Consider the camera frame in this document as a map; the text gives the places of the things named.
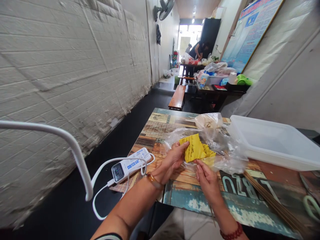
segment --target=green container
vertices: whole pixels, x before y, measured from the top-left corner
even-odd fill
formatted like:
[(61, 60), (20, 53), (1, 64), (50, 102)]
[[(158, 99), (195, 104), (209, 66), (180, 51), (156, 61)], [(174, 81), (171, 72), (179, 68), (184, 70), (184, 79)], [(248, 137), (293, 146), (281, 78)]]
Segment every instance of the green container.
[(178, 76), (174, 77), (174, 84), (179, 84), (180, 83), (180, 78)]

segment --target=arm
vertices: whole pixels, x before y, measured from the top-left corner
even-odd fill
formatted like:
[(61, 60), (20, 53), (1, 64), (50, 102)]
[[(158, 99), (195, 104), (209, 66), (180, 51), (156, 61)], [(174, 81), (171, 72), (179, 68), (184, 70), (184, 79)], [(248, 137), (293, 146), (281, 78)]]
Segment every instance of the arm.
[[(167, 157), (152, 171), (153, 177), (159, 183), (165, 184), (173, 171), (181, 165), (183, 151), (188, 145), (189, 142), (181, 146), (179, 142), (175, 143)], [(129, 239), (135, 226), (151, 208), (160, 193), (161, 190), (156, 189), (147, 178), (141, 179), (117, 203), (91, 239), (106, 233), (117, 233), (122, 239)]]
[[(197, 163), (197, 180), (200, 182), (201, 189), (208, 203), (212, 207), (214, 215), (219, 224), (220, 230), (224, 234), (232, 234), (238, 229), (238, 224), (225, 205), (220, 189), (218, 176), (205, 163), (196, 160)], [(243, 232), (239, 240), (248, 240)]]
[(198, 58), (201, 59), (201, 56), (200, 56), (200, 54), (199, 54), (199, 52), (198, 52), (199, 46), (200, 46), (200, 45), (199, 45), (199, 43), (198, 43), (197, 46), (196, 46), (196, 48), (194, 49), (194, 51), (196, 52)]

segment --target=scissors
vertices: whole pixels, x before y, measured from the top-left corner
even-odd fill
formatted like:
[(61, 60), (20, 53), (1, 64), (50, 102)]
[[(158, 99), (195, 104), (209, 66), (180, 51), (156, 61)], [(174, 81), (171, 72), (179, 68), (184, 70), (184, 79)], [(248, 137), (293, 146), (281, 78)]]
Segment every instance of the scissors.
[(307, 189), (307, 192), (308, 192), (308, 195), (306, 195), (304, 198), (303, 198), (303, 205), (308, 213), (308, 215), (313, 219), (315, 220), (316, 222), (320, 223), (320, 219), (317, 218), (311, 208), (310, 208), (310, 205), (309, 205), (309, 202), (312, 204), (312, 206), (316, 209), (318, 215), (320, 216), (320, 207), (319, 207), (319, 203), (320, 203), (320, 198), (319, 196), (317, 195), (317, 193), (315, 193), (315, 191), (310, 188), (310, 186), (308, 185), (307, 183), (307, 180), (306, 178), (301, 174), (299, 173), (300, 175), (300, 178), (301, 178), (301, 181), (303, 183), (303, 185), (305, 186), (305, 188)]

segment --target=wall fan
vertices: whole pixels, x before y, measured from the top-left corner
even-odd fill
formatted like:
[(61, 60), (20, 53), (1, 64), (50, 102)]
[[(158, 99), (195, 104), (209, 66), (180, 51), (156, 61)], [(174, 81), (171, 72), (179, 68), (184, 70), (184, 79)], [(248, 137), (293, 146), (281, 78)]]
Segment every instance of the wall fan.
[(160, 12), (159, 19), (161, 21), (164, 20), (169, 15), (169, 13), (173, 8), (174, 0), (168, 0), (167, 2), (165, 2), (164, 0), (160, 0), (160, 5), (161, 7), (154, 6), (153, 12), (154, 12), (155, 21), (158, 20), (158, 12)]

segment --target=sleeve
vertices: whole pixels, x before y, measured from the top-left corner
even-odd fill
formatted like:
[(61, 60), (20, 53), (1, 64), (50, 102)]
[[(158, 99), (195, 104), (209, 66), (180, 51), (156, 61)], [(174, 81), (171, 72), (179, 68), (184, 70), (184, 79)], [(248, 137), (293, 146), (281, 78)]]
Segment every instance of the sleeve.
[(120, 237), (116, 233), (107, 233), (100, 237), (97, 237), (95, 240), (122, 240), (122, 237)]

